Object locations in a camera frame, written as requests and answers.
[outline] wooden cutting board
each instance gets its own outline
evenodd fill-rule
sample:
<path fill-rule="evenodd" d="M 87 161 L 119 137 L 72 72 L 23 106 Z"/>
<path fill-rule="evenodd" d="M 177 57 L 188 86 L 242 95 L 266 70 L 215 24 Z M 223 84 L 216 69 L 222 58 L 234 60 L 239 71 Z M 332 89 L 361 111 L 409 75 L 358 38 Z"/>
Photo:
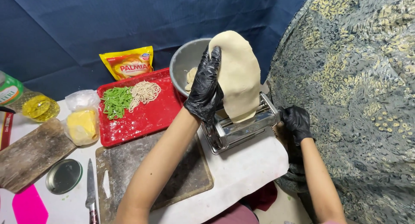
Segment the wooden cutting board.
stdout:
<path fill-rule="evenodd" d="M 121 198 L 137 167 L 164 131 L 113 148 L 96 150 L 97 183 L 101 224 L 115 219 Z M 109 197 L 104 187 L 105 171 L 110 184 Z M 172 205 L 213 188 L 213 179 L 197 134 L 188 150 L 155 201 L 152 210 Z"/>
<path fill-rule="evenodd" d="M 0 187 L 13 193 L 22 191 L 75 149 L 58 119 L 44 122 L 0 151 Z"/>

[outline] blue cloth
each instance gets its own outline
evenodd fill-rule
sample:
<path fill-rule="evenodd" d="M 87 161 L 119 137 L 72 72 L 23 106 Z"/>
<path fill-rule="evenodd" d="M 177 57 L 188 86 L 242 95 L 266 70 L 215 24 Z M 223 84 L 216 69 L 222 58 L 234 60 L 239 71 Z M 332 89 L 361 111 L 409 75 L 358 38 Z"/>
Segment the blue cloth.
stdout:
<path fill-rule="evenodd" d="M 56 100 L 114 81 L 98 54 L 153 46 L 169 66 L 184 43 L 235 30 L 264 82 L 275 47 L 305 0 L 0 0 L 0 70 Z"/>

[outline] person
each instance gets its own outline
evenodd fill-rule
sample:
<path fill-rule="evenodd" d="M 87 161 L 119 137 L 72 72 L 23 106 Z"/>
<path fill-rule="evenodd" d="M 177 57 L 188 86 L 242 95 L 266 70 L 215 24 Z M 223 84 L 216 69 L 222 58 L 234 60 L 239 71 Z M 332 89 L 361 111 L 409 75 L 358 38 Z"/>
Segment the person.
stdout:
<path fill-rule="evenodd" d="M 118 206 L 116 224 L 147 224 L 150 209 L 180 162 L 200 124 L 211 124 L 216 106 L 223 98 L 217 82 L 221 49 L 215 47 L 209 58 L 206 48 L 188 99 L 166 132 L 143 159 Z M 335 186 L 314 144 L 310 117 L 306 110 L 292 106 L 281 110 L 288 130 L 304 155 L 304 168 L 315 212 L 321 223 L 345 224 L 343 206 Z M 258 224 L 254 213 L 236 203 L 206 223 Z"/>

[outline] patterned cloth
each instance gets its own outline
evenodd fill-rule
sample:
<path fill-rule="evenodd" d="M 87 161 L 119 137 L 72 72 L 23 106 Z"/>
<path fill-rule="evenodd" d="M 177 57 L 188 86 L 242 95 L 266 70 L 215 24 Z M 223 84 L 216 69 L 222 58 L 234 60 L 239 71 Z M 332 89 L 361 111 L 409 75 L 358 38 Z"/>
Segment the patterned cloth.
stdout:
<path fill-rule="evenodd" d="M 415 0 L 308 0 L 267 80 L 275 106 L 309 111 L 349 219 L 415 223 Z M 303 192 L 296 156 L 277 183 Z"/>

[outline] knife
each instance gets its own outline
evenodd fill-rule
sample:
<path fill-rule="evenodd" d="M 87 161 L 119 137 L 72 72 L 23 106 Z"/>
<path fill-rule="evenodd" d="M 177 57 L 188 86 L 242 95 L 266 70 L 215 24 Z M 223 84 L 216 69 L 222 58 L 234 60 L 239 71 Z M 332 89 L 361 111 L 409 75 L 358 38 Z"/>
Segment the knife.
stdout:
<path fill-rule="evenodd" d="M 92 161 L 89 159 L 88 172 L 86 178 L 86 201 L 85 206 L 89 208 L 89 223 L 99 224 L 98 211 L 95 197 L 95 181 L 94 181 L 94 168 L 92 167 Z"/>

